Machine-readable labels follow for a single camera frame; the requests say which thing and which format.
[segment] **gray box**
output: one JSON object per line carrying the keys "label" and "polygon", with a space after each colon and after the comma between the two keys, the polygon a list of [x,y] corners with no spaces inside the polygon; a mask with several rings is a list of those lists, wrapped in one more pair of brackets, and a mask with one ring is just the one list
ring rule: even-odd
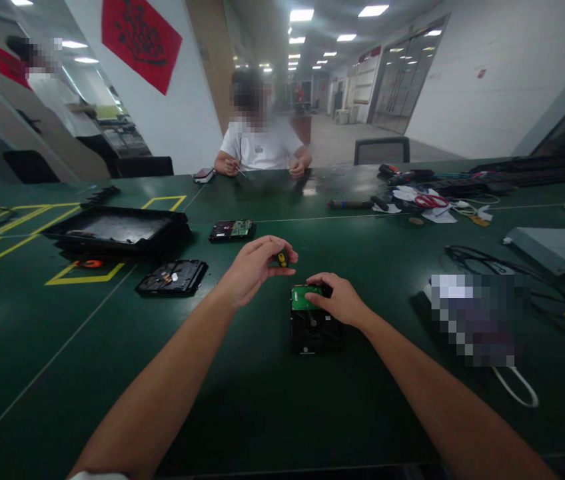
{"label": "gray box", "polygon": [[517,227],[507,237],[553,274],[565,274],[565,229]]}

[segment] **green table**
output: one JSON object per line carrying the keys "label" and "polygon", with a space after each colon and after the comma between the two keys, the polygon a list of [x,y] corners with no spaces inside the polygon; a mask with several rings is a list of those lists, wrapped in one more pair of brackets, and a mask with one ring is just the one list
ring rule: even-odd
{"label": "green table", "polygon": [[[440,172],[474,164],[419,166]],[[86,190],[90,184],[0,188],[0,205],[40,205],[21,209],[29,219],[16,220],[0,239],[0,477],[62,478],[69,471],[117,397],[227,270],[242,244],[212,245],[207,236],[215,221],[239,218],[256,221],[258,236],[278,235],[294,245],[300,255],[297,283],[319,271],[346,277],[372,309],[468,385],[539,453],[565,453],[565,337],[528,319],[528,355],[520,370],[540,407],[527,409],[491,370],[463,366],[445,338],[432,332],[421,293],[432,274],[458,271],[442,255],[451,243],[524,262],[501,246],[501,238],[516,226],[565,228],[565,184],[503,198],[492,208],[493,223],[483,228],[464,218],[417,226],[408,215],[326,208],[330,199],[368,199],[381,191],[371,166],[315,169],[306,183],[293,183],[284,171],[249,175],[249,183],[217,177],[205,186],[186,176],[113,182],[122,193],[110,205],[143,207],[156,199],[150,208],[178,204],[187,214],[195,236],[175,247],[174,258],[204,260],[209,270],[199,291],[183,299],[138,296],[133,289],[146,265],[59,275],[67,261],[52,241],[32,233],[70,215],[72,204],[93,191]],[[86,275],[102,278],[75,280]],[[268,281],[236,316],[159,473],[436,461],[408,403],[358,331],[346,328],[346,345],[337,355],[289,353],[288,288],[285,278]]]}

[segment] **red banner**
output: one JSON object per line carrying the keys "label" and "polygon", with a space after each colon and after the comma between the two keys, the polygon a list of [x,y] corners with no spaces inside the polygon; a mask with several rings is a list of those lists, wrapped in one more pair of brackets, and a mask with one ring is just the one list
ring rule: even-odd
{"label": "red banner", "polygon": [[25,63],[20,58],[14,57],[10,52],[0,48],[0,73],[31,90],[25,72]]}
{"label": "red banner", "polygon": [[183,38],[147,0],[103,0],[103,45],[167,94]]}

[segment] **ceiling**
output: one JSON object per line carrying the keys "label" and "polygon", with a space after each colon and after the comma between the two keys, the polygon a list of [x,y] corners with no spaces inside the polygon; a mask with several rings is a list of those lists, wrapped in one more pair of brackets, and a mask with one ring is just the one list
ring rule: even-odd
{"label": "ceiling", "polygon": [[[25,32],[45,48],[54,46],[53,39],[74,40],[87,44],[63,0],[31,0],[34,4],[16,7],[11,0],[0,0],[0,15],[21,24]],[[90,48],[67,49],[57,52],[62,62],[73,62],[74,57],[94,57]],[[74,65],[88,65],[73,62]]]}
{"label": "ceiling", "polygon": [[[392,30],[403,27],[442,0],[230,0],[243,27],[254,40],[258,63],[270,63],[287,74],[288,55],[300,53],[296,74],[312,73],[316,61],[326,59],[325,70],[350,63],[380,44]],[[367,5],[390,5],[379,17],[358,14]],[[293,9],[313,8],[309,22],[289,23]],[[291,35],[287,29],[292,27]],[[355,33],[350,42],[336,42],[339,35]],[[305,37],[302,45],[289,45],[289,37]],[[337,51],[336,57],[324,58],[324,52]]]}

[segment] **chair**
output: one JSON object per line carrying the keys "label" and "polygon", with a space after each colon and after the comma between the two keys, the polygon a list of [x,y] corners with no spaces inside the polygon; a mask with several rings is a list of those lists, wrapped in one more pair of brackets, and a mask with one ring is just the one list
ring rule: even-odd
{"label": "chair", "polygon": [[3,152],[3,159],[25,184],[61,182],[36,150],[7,150]]}
{"label": "chair", "polygon": [[116,160],[122,178],[167,177],[174,174],[171,157],[130,157]]}
{"label": "chair", "polygon": [[407,137],[356,140],[354,165],[409,162],[411,162],[411,153]]}

